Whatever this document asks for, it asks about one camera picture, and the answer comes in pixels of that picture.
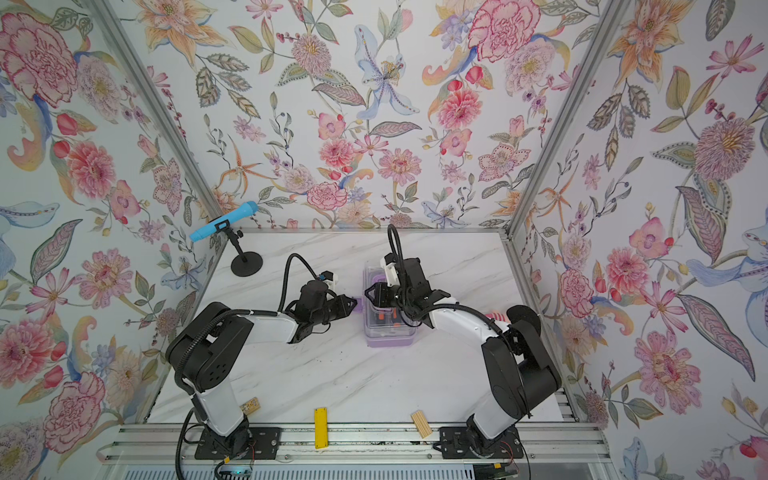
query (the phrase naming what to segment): floral wallpaper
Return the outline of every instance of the floral wallpaper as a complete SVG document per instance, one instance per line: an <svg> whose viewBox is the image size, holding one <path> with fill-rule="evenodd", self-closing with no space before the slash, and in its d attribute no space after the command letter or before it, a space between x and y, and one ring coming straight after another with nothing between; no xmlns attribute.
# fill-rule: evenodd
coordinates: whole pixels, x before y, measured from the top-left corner
<svg viewBox="0 0 768 480"><path fill-rule="evenodd" d="M114 8L225 211L264 228L502 227L600 0Z"/></svg>
<svg viewBox="0 0 768 480"><path fill-rule="evenodd" d="M3 480L95 474L215 260L144 109L80 2L0 2Z"/></svg>
<svg viewBox="0 0 768 480"><path fill-rule="evenodd" d="M768 478L766 17L633 0L514 235L627 480Z"/></svg>

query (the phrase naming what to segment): wall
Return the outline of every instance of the wall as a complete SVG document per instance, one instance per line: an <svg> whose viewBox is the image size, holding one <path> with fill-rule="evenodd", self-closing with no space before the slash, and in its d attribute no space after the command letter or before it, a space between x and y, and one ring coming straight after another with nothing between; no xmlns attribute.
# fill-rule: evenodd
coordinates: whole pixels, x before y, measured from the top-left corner
<svg viewBox="0 0 768 480"><path fill-rule="evenodd" d="M515 236L625 478L768 478L767 15L633 2Z"/></svg>
<svg viewBox="0 0 768 480"><path fill-rule="evenodd" d="M258 227L500 227L599 0L136 0L114 9L224 210Z"/></svg>
<svg viewBox="0 0 768 480"><path fill-rule="evenodd" d="M79 2L0 15L0 478L92 478L214 251L187 240L195 193Z"/></svg>

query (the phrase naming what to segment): wooden block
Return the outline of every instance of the wooden block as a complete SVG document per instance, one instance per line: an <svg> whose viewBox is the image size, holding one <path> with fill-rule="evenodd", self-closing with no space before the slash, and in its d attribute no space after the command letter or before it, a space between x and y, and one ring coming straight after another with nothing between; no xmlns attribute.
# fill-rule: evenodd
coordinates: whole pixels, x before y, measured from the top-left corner
<svg viewBox="0 0 768 480"><path fill-rule="evenodd" d="M245 402L243 405L240 406L240 410L243 410L243 413L248 416L251 413L257 411L261 408L261 405L259 405L259 399L256 397L253 397L252 399Z"/></svg>
<svg viewBox="0 0 768 480"><path fill-rule="evenodd" d="M328 409L315 409L315 449L328 446Z"/></svg>
<svg viewBox="0 0 768 480"><path fill-rule="evenodd" d="M411 414L411 419L413 420L413 423L416 424L416 429L419 430L419 435L421 435L423 439L432 434L432 428L427 423L424 412L419 410L418 412Z"/></svg>

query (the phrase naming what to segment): black round base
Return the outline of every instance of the black round base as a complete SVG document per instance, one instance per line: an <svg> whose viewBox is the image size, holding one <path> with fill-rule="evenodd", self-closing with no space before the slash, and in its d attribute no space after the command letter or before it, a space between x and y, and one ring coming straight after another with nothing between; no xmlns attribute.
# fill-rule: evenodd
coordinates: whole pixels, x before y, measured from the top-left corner
<svg viewBox="0 0 768 480"><path fill-rule="evenodd" d="M232 260L232 273L237 276L251 276L254 273L261 270L264 265L264 260L256 252L244 252L247 261L243 261L243 257L238 255Z"/></svg>

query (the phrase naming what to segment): white marble table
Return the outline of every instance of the white marble table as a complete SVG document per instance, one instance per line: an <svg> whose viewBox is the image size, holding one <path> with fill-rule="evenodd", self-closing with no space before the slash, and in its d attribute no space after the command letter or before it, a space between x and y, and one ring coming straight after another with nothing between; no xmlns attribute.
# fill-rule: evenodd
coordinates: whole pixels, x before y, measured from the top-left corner
<svg viewBox="0 0 768 480"><path fill-rule="evenodd" d="M401 233L405 257L420 257L432 288L451 293L481 312L506 311L521 303L497 233ZM247 278L234 276L225 250L200 308L220 301L230 308L274 310L280 301L283 268L290 253L306 258L320 273L339 276L337 293L361 296L366 261L389 252L386 232L246 233L243 249L260 253L264 267ZM294 261L286 303L298 298L310 275ZM251 422L313 422L314 409L328 408L329 422L410 422L423 410L430 422L464 422L489 391L479 348L450 335L419 328L411 346L370 348L362 314L333 322L328 333L296 345L246 346L230 374L238 402L259 398ZM149 422L181 423L187 396L165 381ZM532 421L561 422L554 396L533 410Z"/></svg>

